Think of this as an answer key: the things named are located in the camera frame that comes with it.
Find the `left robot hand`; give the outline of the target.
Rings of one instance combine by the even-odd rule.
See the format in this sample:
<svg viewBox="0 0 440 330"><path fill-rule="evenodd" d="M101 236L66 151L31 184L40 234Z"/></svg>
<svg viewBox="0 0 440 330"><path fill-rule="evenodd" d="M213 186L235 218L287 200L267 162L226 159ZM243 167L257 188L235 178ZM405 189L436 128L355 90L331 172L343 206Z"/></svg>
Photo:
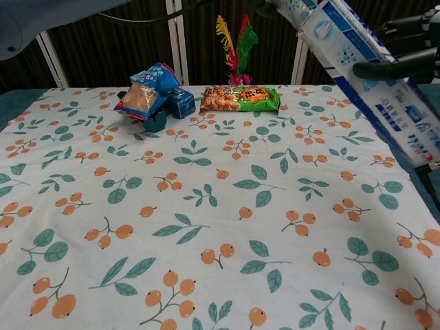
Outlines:
<svg viewBox="0 0 440 330"><path fill-rule="evenodd" d="M254 8L255 12L262 17L272 19L277 15L277 9L270 1L250 0L250 5Z"/></svg>

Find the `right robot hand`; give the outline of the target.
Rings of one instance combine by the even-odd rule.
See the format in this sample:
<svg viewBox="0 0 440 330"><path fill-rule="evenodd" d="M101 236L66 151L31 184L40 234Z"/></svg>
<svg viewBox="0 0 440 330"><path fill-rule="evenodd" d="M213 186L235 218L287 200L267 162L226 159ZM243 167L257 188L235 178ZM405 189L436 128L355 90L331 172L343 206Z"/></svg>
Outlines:
<svg viewBox="0 0 440 330"><path fill-rule="evenodd" d="M439 77L439 6L422 15L385 22L374 30L392 60L354 64L354 74L368 80Z"/></svg>

